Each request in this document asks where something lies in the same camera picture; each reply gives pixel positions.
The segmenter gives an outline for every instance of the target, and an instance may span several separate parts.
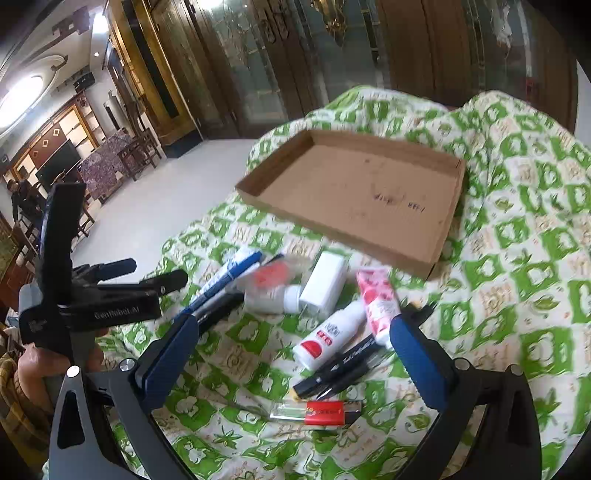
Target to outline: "plaid cloth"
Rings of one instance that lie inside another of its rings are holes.
[[[47,460],[51,419],[23,393],[18,382],[19,352],[0,338],[0,424],[33,471]]]

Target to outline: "speaker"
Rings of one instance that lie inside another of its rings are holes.
[[[74,82],[74,88],[76,89],[76,93],[80,93],[81,91],[87,89],[90,85],[94,85],[94,83],[95,76],[92,74],[92,72],[89,72]]]
[[[8,155],[0,154],[0,175],[4,175],[10,168],[10,159]]]

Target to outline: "human hand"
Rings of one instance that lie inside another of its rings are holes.
[[[98,336],[106,334],[106,331],[98,332]],[[86,361],[87,372],[98,372],[105,355],[95,344]],[[25,352],[18,359],[18,382],[26,397],[47,413],[53,412],[53,405],[47,393],[43,379],[55,375],[63,375],[70,367],[70,360],[45,348],[37,348],[33,343],[25,347]]]

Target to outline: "pink tube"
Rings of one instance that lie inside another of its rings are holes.
[[[384,268],[364,269],[356,273],[365,304],[367,321],[376,343],[390,346],[390,322],[400,315],[400,306]]]

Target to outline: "white tiled floor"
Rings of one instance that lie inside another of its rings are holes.
[[[156,266],[165,241],[221,202],[242,178],[254,140],[206,141],[180,158],[148,167],[97,213],[89,237],[72,253],[74,266],[134,258],[137,281]]]

